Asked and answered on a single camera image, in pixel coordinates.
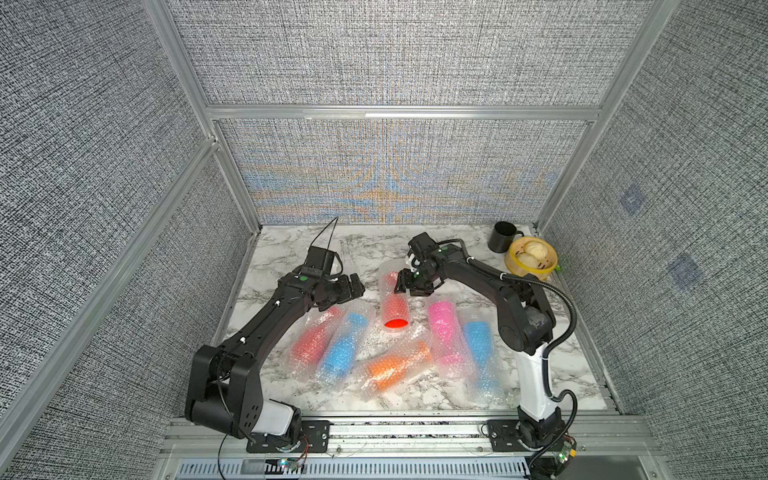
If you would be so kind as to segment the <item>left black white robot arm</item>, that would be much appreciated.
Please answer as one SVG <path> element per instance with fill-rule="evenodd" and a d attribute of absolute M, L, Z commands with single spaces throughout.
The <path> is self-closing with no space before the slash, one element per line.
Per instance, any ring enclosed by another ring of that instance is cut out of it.
<path fill-rule="evenodd" d="M 337 278 L 291 272 L 280 278 L 267 304 L 237 333 L 193 355 L 185 418 L 220 433 L 245 438 L 263 415 L 261 369 L 278 341 L 308 311 L 358 299 L 359 276 Z"/>

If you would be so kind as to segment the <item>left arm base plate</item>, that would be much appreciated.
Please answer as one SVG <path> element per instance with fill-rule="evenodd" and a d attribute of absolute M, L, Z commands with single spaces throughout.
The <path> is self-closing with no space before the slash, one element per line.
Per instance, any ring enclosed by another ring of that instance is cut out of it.
<path fill-rule="evenodd" d="M 331 425 L 327 420 L 302 420 L 299 426 L 290 427 L 285 435 L 253 433 L 246 451 L 288 455 L 326 453 Z"/>

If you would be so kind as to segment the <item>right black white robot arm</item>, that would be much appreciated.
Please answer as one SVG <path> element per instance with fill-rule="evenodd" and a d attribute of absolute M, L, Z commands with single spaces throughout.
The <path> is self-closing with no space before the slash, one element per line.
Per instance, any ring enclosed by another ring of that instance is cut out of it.
<path fill-rule="evenodd" d="M 531 451 L 551 446 L 567 427 L 558 406 L 562 398 L 552 392 L 550 382 L 549 354 L 561 341 L 554 337 L 548 288 L 534 276 L 510 276 L 476 260 L 459 239 L 436 242 L 427 234 L 411 239 L 394 291 L 428 297 L 447 280 L 495 305 L 498 334 L 517 355 L 519 442 Z"/>

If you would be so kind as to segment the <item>red plastic wine glass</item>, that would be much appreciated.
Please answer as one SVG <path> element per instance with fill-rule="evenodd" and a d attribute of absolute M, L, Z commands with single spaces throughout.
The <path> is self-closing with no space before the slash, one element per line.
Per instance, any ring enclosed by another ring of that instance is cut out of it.
<path fill-rule="evenodd" d="M 406 297 L 393 292 L 397 272 L 382 277 L 381 316 L 384 327 L 390 330 L 403 329 L 410 325 L 410 310 Z"/>

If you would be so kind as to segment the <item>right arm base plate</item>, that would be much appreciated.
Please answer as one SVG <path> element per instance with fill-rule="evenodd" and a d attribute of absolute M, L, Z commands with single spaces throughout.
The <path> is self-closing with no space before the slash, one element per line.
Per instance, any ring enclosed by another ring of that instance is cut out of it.
<path fill-rule="evenodd" d="M 487 436 L 494 452 L 537 452 L 550 445 L 566 422 L 534 422 L 518 419 L 488 420 Z"/>

